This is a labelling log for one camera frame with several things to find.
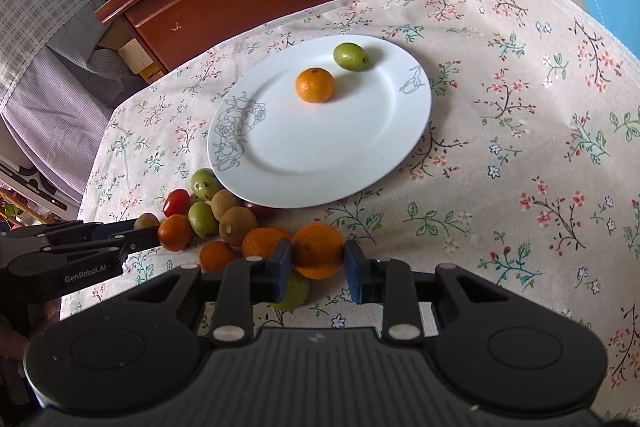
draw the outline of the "floral tablecloth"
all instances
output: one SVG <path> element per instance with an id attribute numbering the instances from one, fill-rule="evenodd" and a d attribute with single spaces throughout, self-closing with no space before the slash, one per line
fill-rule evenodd
<path id="1" fill-rule="evenodd" d="M 387 39 L 430 76 L 430 123 L 395 172 L 321 208 L 316 220 L 367 255 L 431 271 L 449 261 L 580 322 L 606 344 L 594 405 L 640 415 L 640 78 L 638 60 L 568 0 L 341 0 L 226 41 L 114 113 L 82 202 L 86 221 L 161 214 L 176 187 L 208 166 L 210 118 L 243 71 L 331 34 Z M 133 255 L 123 277 L 65 298 L 67 316 L 182 263 Z M 427 307 L 424 321 L 435 332 Z M 206 320 L 202 331 L 206 331 Z M 380 326 L 381 308 L 351 302 L 342 275 L 314 282 L 293 313 L 255 307 L 256 325 Z"/>

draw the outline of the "silver bolt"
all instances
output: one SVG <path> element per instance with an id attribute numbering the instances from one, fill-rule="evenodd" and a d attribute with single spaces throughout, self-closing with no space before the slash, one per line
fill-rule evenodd
<path id="1" fill-rule="evenodd" d="M 240 326 L 220 326 L 213 330 L 213 338 L 220 342 L 237 342 L 244 338 L 244 330 Z"/>
<path id="2" fill-rule="evenodd" d="M 389 336 L 396 341 L 412 341 L 420 336 L 420 328 L 413 324 L 394 324 L 388 329 Z"/>

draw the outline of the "red tomato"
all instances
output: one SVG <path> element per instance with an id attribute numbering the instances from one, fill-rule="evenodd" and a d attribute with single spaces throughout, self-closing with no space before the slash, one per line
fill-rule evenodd
<path id="1" fill-rule="evenodd" d="M 263 219 L 269 219 L 276 215 L 275 208 L 269 208 L 268 206 L 260 206 L 259 204 L 249 203 L 244 201 L 244 206 L 254 213 L 255 219 L 261 221 Z"/>
<path id="2" fill-rule="evenodd" d="M 191 208 L 191 196 L 184 188 L 176 188 L 166 197 L 162 211 L 166 217 L 174 214 L 189 214 Z"/>

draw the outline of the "plate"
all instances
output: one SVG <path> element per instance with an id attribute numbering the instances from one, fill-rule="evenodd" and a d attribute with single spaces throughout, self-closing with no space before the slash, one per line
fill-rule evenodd
<path id="1" fill-rule="evenodd" d="M 355 42 L 368 68 L 346 71 L 334 48 Z M 295 90 L 307 68 L 335 78 L 325 103 Z M 220 103 L 207 154 L 220 182 L 243 200 L 304 208 L 350 196 L 391 172 L 414 148 L 431 112 L 431 87 L 404 49 L 369 36 L 336 35 L 271 55 L 247 71 Z"/>

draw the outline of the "brown kiwi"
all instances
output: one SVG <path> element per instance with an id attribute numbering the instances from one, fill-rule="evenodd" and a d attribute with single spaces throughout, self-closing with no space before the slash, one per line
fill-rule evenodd
<path id="1" fill-rule="evenodd" d="M 142 214 L 136 222 L 133 224 L 134 230 L 152 229 L 153 227 L 159 227 L 160 220 L 150 212 Z"/>
<path id="2" fill-rule="evenodd" d="M 226 190 L 226 188 L 223 188 L 213 195 L 209 204 L 211 205 L 211 210 L 213 210 L 214 217 L 220 221 L 228 209 L 234 206 L 242 206 L 242 200 Z"/>
<path id="3" fill-rule="evenodd" d="M 220 219 L 220 237 L 232 247 L 240 247 L 244 236 L 258 226 L 254 213 L 244 206 L 234 206 Z"/>

